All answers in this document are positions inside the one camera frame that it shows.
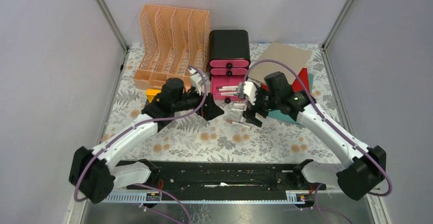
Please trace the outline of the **pink cap white marker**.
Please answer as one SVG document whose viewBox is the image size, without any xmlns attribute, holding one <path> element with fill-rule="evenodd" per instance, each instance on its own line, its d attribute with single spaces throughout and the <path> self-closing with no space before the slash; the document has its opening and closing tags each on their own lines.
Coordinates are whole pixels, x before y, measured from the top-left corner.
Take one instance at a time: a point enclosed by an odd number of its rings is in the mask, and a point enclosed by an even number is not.
<svg viewBox="0 0 433 224">
<path fill-rule="evenodd" d="M 233 92 L 217 92 L 215 95 L 233 96 L 233 95 L 236 95 L 236 94 L 237 94 L 237 92 L 233 91 Z"/>
</svg>

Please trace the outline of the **green cap white marker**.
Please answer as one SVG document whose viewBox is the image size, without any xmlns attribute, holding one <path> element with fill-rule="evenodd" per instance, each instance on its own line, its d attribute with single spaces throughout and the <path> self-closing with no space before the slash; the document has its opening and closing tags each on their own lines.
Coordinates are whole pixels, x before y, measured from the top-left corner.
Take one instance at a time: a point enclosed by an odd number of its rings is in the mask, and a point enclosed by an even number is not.
<svg viewBox="0 0 433 224">
<path fill-rule="evenodd" d="M 236 92 L 236 89 L 220 89 L 219 92 Z"/>
</svg>

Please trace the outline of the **pink bottom drawer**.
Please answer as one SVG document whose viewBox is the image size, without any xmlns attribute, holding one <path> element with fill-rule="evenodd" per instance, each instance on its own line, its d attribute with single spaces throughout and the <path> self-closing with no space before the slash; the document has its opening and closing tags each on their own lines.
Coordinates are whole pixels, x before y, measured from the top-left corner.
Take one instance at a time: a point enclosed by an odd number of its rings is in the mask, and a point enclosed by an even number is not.
<svg viewBox="0 0 433 224">
<path fill-rule="evenodd" d="M 235 92 L 243 76 L 213 76 L 211 78 L 211 93 L 216 101 L 241 102 Z"/>
</svg>

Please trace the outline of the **pink drawer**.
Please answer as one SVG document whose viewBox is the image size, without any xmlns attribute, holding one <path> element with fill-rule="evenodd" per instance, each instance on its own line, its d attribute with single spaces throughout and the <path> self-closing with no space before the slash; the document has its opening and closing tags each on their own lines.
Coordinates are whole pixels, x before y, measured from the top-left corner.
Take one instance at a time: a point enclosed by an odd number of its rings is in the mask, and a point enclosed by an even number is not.
<svg viewBox="0 0 433 224">
<path fill-rule="evenodd" d="M 210 70 L 210 74 L 212 76 L 244 76 L 247 73 L 248 69 L 246 68 L 212 68 Z"/>
<path fill-rule="evenodd" d="M 211 93 L 216 101 L 241 102 L 235 92 L 243 76 L 213 76 L 211 78 Z"/>
<path fill-rule="evenodd" d="M 250 61 L 245 59 L 226 59 L 226 60 L 211 60 L 209 66 L 211 68 L 247 68 Z"/>
</svg>

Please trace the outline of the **pink top drawer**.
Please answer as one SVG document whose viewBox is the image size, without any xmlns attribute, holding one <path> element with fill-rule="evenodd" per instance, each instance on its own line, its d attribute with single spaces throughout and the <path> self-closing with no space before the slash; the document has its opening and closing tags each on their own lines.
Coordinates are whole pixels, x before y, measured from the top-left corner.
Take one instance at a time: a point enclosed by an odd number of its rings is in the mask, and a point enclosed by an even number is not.
<svg viewBox="0 0 433 224">
<path fill-rule="evenodd" d="M 211 68 L 247 68 L 250 61 L 245 59 L 226 59 L 226 60 L 211 60 L 209 66 Z"/>
</svg>

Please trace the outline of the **black drawer cabinet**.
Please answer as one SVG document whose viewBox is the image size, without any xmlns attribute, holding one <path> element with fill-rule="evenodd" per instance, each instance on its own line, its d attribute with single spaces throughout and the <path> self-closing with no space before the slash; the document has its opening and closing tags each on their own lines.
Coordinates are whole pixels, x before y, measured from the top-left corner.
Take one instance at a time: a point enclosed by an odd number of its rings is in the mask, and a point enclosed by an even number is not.
<svg viewBox="0 0 433 224">
<path fill-rule="evenodd" d="M 212 30 L 209 34 L 209 60 L 250 61 L 249 34 L 246 30 Z"/>
</svg>

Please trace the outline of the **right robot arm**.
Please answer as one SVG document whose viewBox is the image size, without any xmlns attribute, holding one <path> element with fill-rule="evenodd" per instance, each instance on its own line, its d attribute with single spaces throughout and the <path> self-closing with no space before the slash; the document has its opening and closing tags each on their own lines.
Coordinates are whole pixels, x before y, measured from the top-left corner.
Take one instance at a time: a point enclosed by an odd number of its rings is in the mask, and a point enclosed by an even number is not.
<svg viewBox="0 0 433 224">
<path fill-rule="evenodd" d="M 310 130 L 339 159 L 339 163 L 302 162 L 293 175 L 297 188 L 306 189 L 312 183 L 337 186 L 358 201 L 389 178 L 387 154 L 382 147 L 368 146 L 351 135 L 324 112 L 307 90 L 295 92 L 284 73 L 269 74 L 265 81 L 266 89 L 249 81 L 239 85 L 239 96 L 248 99 L 243 112 L 246 122 L 261 127 L 257 114 L 267 117 L 271 111 L 280 111 Z"/>
</svg>

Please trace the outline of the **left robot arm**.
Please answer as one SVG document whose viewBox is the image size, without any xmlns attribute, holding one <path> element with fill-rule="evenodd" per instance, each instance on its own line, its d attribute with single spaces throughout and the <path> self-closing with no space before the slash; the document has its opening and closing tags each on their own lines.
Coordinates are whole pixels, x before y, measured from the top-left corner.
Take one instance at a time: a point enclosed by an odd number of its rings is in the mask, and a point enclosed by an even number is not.
<svg viewBox="0 0 433 224">
<path fill-rule="evenodd" d="M 182 116 L 175 116 L 177 112 L 196 113 L 206 121 L 224 114 L 207 91 L 204 79 L 199 74 L 190 79 L 192 86 L 186 90 L 181 79 L 169 78 L 135 120 L 112 139 L 91 149 L 82 146 L 75 151 L 69 173 L 69 182 L 75 187 L 75 201 L 89 199 L 96 204 L 113 189 L 136 183 L 154 188 L 158 174 L 141 162 L 119 166 L 123 156 L 172 121 L 181 119 Z"/>
</svg>

